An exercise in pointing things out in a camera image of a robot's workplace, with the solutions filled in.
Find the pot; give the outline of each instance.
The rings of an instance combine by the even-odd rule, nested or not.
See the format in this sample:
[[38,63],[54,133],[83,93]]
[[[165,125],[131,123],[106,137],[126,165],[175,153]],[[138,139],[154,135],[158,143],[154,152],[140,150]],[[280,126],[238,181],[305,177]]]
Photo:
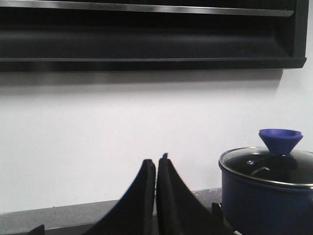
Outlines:
[[266,147],[219,160],[226,220],[243,235],[313,235],[313,153],[293,150],[301,132],[264,129]]

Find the range hood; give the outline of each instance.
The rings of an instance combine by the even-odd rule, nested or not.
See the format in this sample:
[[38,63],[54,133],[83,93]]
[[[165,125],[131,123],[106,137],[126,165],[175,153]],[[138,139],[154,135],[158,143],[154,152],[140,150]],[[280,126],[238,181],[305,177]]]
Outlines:
[[0,0],[0,71],[301,68],[309,0]]

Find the glass lid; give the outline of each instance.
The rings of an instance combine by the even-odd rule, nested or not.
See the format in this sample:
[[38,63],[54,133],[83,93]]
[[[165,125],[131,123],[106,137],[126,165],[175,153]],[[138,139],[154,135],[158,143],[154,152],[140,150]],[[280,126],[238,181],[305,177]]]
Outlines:
[[274,144],[273,140],[270,140],[269,143],[265,140],[267,137],[264,138],[262,131],[260,137],[267,148],[247,147],[227,151],[220,157],[220,167],[264,184],[284,188],[313,189],[313,153],[291,151],[302,139],[301,132],[297,133],[297,141],[294,141],[295,137],[289,138],[293,140],[293,146],[289,145],[286,148],[288,142],[286,138],[275,139]]

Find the pot rim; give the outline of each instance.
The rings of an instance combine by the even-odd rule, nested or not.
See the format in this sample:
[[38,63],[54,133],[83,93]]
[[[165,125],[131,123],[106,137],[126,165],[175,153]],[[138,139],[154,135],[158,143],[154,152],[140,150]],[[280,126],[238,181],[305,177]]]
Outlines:
[[306,190],[313,189],[313,183],[312,184],[286,183],[286,182],[266,180],[266,179],[261,179],[261,178],[256,178],[256,177],[253,177],[253,176],[245,175],[245,174],[239,173],[239,172],[229,168],[228,166],[226,166],[222,162],[223,156],[228,154],[228,153],[230,153],[230,152],[233,152],[233,151],[236,151],[236,150],[242,150],[242,149],[255,149],[255,148],[262,148],[262,147],[256,147],[256,146],[253,146],[253,147],[242,147],[242,148],[231,149],[231,150],[228,150],[228,151],[224,152],[220,156],[220,159],[219,159],[219,165],[220,165],[221,170],[223,170],[223,169],[227,170],[228,172],[231,172],[231,173],[233,173],[235,175],[238,175],[238,176],[243,177],[245,179],[251,180],[253,182],[261,183],[263,185],[271,185],[271,186],[276,186],[276,187],[281,187],[281,188],[292,188],[292,189],[306,189]]

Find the purple lid knob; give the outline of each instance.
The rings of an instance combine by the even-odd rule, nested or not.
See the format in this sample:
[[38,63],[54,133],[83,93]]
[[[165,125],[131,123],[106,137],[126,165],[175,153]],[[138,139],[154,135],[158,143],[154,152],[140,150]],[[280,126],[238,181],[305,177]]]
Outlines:
[[290,154],[292,149],[303,138],[300,131],[285,129],[263,129],[259,136],[271,153]]

